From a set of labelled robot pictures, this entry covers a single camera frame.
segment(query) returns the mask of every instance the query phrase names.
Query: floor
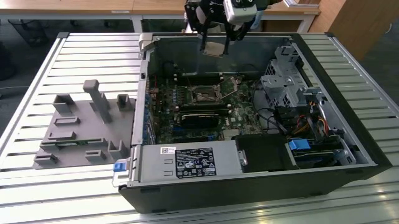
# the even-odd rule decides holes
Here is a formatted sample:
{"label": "floor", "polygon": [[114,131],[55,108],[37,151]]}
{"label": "floor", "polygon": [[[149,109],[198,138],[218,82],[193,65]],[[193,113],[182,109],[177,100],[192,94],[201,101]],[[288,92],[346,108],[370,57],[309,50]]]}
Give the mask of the floor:
{"label": "floor", "polygon": [[[109,28],[103,26],[103,21],[78,21],[73,27],[69,21],[45,21],[41,23],[50,42],[54,40],[58,32],[131,32],[131,23],[118,21],[117,26],[113,23]],[[142,23],[143,31],[178,32],[181,21],[145,21]],[[50,48],[50,43],[35,48],[30,48],[11,25],[1,20],[0,41],[11,51],[13,63],[17,66],[17,74],[10,79],[0,81],[0,134],[2,133],[13,112],[18,106],[26,88],[31,82],[35,72],[41,66],[42,60]],[[399,104],[399,20],[392,24],[390,31],[380,38],[374,47],[360,62],[364,69],[369,72],[373,79],[381,85],[382,89]],[[2,87],[19,86],[21,88],[1,89]]]}

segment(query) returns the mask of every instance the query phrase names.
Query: small green circuit board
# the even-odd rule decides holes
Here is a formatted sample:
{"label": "small green circuit board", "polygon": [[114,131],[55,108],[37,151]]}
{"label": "small green circuit board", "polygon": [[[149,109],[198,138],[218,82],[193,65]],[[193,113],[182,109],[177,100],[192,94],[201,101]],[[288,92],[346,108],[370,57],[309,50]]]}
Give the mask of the small green circuit board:
{"label": "small green circuit board", "polygon": [[[157,79],[155,95],[151,95],[151,114],[155,143],[201,138],[202,141],[224,140],[222,131],[237,129],[238,134],[261,133],[261,126],[249,101],[253,81],[241,82],[234,75],[224,75],[218,85],[177,86],[170,79]],[[228,115],[220,116],[214,128],[184,129],[175,120],[177,105],[224,104],[230,107]]]}

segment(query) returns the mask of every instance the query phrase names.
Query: aluminum table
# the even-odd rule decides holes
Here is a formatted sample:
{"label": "aluminum table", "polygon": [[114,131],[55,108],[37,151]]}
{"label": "aluminum table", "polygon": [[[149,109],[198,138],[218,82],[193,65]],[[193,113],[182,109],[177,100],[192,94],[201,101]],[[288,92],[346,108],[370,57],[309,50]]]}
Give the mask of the aluminum table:
{"label": "aluminum table", "polygon": [[[399,219],[399,109],[333,37],[304,34],[393,167],[325,196],[138,214],[111,186],[111,165],[33,170],[34,153],[54,111],[54,95],[89,99],[85,79],[106,98],[135,96],[138,34],[57,38],[0,138],[0,223],[390,223]],[[306,72],[310,82],[316,79]]]}

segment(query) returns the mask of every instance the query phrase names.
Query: wooden desk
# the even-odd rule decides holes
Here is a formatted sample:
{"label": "wooden desk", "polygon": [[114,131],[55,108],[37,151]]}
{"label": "wooden desk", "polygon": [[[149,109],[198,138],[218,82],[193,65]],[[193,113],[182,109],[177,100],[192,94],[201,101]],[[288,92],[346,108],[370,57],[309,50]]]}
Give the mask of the wooden desk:
{"label": "wooden desk", "polygon": [[[185,0],[133,0],[131,21],[135,32],[142,32],[142,19],[182,19]],[[282,2],[268,7],[261,20],[298,20],[297,32],[306,32],[314,16],[316,8],[288,8]]]}
{"label": "wooden desk", "polygon": [[0,19],[129,19],[133,0],[0,0]]}
{"label": "wooden desk", "polygon": [[399,16],[399,0],[321,0],[318,9],[309,32],[333,33],[360,60]]}
{"label": "wooden desk", "polygon": [[[130,19],[135,33],[142,19],[182,19],[185,0],[0,0],[0,19],[83,20]],[[265,10],[262,20],[301,21],[297,32],[306,32],[314,8],[288,8],[282,2]]]}

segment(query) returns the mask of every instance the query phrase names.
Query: barcode sticker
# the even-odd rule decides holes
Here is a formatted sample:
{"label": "barcode sticker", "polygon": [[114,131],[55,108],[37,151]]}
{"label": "barcode sticker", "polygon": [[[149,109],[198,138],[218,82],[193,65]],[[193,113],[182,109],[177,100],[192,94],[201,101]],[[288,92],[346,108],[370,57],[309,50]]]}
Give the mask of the barcode sticker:
{"label": "barcode sticker", "polygon": [[175,147],[161,147],[161,154],[174,154]]}
{"label": "barcode sticker", "polygon": [[110,13],[129,13],[130,11],[123,10],[111,10]]}

